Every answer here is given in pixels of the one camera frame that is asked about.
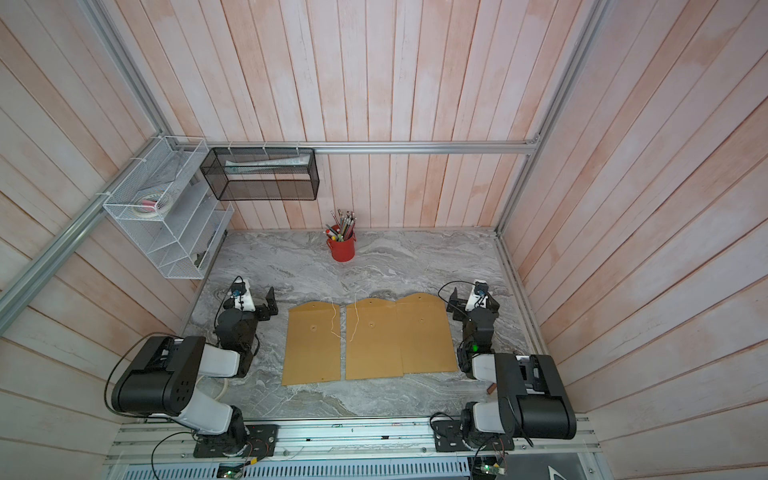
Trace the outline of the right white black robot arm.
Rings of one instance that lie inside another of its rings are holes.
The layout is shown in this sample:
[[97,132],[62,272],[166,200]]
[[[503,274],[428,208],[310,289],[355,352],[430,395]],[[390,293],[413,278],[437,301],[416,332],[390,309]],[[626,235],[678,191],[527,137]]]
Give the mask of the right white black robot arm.
[[494,351],[500,304],[488,284],[474,282],[466,299],[454,290],[445,303],[446,312],[462,324],[462,341],[456,349],[459,369],[494,388],[494,400],[465,405],[455,422],[461,440],[472,449],[482,449],[512,438],[528,444],[535,439],[574,439],[576,414],[552,357]]

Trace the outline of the red metal pen bucket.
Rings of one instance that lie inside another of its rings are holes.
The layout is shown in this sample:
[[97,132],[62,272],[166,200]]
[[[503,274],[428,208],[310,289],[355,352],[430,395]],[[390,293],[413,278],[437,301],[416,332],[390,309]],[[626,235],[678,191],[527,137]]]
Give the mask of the red metal pen bucket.
[[326,244],[330,250],[332,258],[339,262],[344,263],[352,260],[355,256],[355,234],[351,234],[349,238],[339,240],[339,236],[334,234],[331,230],[326,231]]

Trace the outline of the brown kraft file bag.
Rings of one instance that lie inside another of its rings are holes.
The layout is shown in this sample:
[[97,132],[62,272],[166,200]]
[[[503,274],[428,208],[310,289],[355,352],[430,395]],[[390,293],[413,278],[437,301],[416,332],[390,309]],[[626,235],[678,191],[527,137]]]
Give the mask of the brown kraft file bag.
[[341,379],[340,307],[308,302],[289,310],[282,384]]
[[367,298],[346,307],[347,380],[401,377],[396,304]]
[[444,303],[416,293],[396,302],[404,374],[456,372],[456,355]]

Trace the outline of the tape roll on shelf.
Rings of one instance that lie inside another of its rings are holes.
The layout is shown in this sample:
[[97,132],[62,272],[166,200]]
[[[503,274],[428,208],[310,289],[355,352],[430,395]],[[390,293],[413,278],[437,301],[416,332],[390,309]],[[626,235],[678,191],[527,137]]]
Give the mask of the tape roll on shelf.
[[172,197],[161,192],[149,193],[142,196],[136,204],[130,207],[130,212],[138,219],[153,219],[163,217],[171,208]]

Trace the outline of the bundle of pens and pencils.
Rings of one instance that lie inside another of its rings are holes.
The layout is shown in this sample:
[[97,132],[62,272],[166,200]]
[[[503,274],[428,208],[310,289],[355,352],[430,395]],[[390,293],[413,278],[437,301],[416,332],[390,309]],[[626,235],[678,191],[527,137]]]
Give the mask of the bundle of pens and pencils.
[[355,238],[356,216],[353,211],[337,209],[332,217],[335,224],[327,224],[325,230],[330,241],[342,243]]

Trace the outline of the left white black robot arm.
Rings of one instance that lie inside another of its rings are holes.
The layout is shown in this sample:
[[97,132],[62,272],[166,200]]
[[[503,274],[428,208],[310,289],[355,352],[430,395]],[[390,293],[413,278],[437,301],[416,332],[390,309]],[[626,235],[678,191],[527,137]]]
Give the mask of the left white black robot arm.
[[153,334],[105,399],[108,408],[131,417],[164,417],[201,436],[240,435],[242,413],[196,387],[200,377],[243,378],[260,349],[257,327],[279,313],[275,291],[255,304],[241,277],[230,287],[214,322],[217,343],[204,336]]

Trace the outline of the black mesh wall basket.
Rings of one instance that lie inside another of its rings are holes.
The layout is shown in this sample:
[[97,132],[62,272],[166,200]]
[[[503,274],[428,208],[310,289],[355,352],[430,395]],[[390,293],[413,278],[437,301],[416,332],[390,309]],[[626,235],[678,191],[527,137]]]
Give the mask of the black mesh wall basket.
[[223,201],[314,201],[320,186],[308,148],[215,147],[200,170]]

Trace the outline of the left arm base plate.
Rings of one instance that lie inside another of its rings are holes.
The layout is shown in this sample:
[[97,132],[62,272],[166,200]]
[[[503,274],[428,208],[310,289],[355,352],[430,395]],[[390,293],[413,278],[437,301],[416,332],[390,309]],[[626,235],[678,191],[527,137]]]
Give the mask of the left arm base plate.
[[242,427],[231,427],[220,435],[199,434],[193,457],[271,457],[274,455],[278,429],[276,424],[244,424]]

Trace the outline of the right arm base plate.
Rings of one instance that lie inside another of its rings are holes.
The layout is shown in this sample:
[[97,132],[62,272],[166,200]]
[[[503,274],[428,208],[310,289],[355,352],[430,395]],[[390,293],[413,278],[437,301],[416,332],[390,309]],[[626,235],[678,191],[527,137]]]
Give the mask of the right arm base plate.
[[486,433],[474,430],[469,421],[455,420],[438,413],[428,420],[437,452],[482,452],[506,453],[515,448],[514,440],[500,433]]

